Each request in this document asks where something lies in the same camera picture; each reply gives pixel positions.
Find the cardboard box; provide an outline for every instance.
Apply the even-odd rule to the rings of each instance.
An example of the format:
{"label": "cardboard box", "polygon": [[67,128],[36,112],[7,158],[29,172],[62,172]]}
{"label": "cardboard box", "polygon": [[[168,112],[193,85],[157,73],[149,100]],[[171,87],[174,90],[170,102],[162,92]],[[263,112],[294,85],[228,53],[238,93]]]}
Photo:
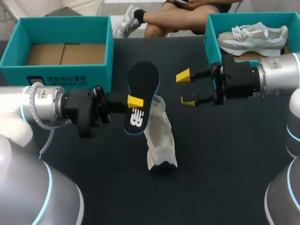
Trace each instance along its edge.
{"label": "cardboard box", "polygon": [[113,34],[108,16],[21,18],[0,62],[9,85],[39,81],[65,91],[99,84],[110,92]]}
{"label": "cardboard box", "polygon": [[[223,13],[209,16],[204,44],[209,64],[221,62],[221,53],[217,38],[223,32],[231,31],[232,27],[252,25],[262,22],[267,27],[281,28],[287,26],[289,38],[284,54],[300,52],[300,17],[293,12],[266,12],[266,13]],[[248,52],[235,57],[237,62],[249,61],[252,67],[258,65],[258,61],[264,58],[255,52]]]}

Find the knee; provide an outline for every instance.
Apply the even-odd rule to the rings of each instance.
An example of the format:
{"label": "knee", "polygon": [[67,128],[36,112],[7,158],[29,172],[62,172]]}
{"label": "knee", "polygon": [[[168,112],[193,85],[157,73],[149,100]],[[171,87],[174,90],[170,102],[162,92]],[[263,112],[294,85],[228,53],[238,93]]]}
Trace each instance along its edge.
{"label": "knee", "polygon": [[164,33],[164,29],[156,25],[148,24],[145,30],[145,38],[160,37]]}
{"label": "knee", "polygon": [[206,5],[206,13],[208,16],[209,14],[220,13],[220,12],[217,7],[212,5]]}

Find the leg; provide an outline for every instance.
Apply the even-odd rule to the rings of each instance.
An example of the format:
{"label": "leg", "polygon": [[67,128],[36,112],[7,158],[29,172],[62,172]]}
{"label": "leg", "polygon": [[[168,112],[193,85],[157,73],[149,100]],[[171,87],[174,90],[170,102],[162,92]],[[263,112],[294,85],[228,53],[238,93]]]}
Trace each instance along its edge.
{"label": "leg", "polygon": [[[162,5],[161,12],[172,10],[172,9],[177,9],[177,7],[170,2],[166,2],[165,4]],[[144,38],[165,37],[170,32],[171,30],[169,29],[159,27],[153,24],[148,24],[145,30]]]}
{"label": "leg", "polygon": [[163,12],[145,12],[143,20],[145,23],[173,30],[204,32],[208,16],[213,13],[219,13],[219,10],[215,6],[205,5],[193,11],[177,8]]}

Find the sneaker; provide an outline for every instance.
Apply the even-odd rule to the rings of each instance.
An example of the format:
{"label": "sneaker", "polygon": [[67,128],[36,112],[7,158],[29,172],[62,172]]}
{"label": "sneaker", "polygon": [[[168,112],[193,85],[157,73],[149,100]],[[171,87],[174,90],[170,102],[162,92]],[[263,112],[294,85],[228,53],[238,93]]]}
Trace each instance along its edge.
{"label": "sneaker", "polygon": [[266,57],[279,56],[288,37],[286,26],[280,29],[268,28],[261,22],[232,28],[232,32],[219,35],[219,47],[227,53],[241,56],[247,52],[256,52]]}
{"label": "sneaker", "polygon": [[163,162],[178,167],[171,124],[165,113],[165,102],[159,96],[155,96],[152,101],[150,119],[144,134],[149,147],[147,153],[149,170]]}
{"label": "sneaker", "polygon": [[136,6],[128,7],[122,22],[113,28],[112,33],[114,38],[127,38],[133,31],[141,26],[139,21],[134,18],[134,12],[138,9]]}

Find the insole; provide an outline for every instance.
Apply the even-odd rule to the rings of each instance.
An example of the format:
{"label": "insole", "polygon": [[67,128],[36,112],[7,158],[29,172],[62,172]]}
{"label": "insole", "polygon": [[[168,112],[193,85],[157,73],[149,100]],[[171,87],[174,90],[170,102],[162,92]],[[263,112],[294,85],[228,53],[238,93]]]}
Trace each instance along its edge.
{"label": "insole", "polygon": [[127,84],[131,96],[143,99],[143,107],[129,109],[124,129],[130,135],[139,135],[147,127],[151,102],[158,90],[158,70],[151,62],[138,62],[130,69]]}

